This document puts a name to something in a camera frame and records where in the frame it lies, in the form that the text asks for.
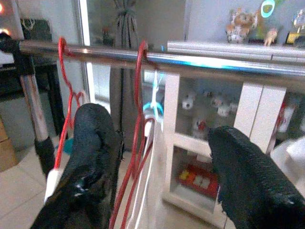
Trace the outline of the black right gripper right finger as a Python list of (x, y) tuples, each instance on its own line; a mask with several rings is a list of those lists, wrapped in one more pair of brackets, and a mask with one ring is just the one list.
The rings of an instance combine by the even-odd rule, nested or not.
[(241, 131), (210, 130), (219, 203), (237, 229), (303, 229), (305, 198), (275, 162)]

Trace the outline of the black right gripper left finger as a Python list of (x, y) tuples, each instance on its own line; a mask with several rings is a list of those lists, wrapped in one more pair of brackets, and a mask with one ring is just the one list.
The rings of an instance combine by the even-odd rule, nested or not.
[(107, 229), (122, 152), (122, 134), (114, 129), (107, 109), (81, 105), (75, 114), (70, 159), (31, 228)]

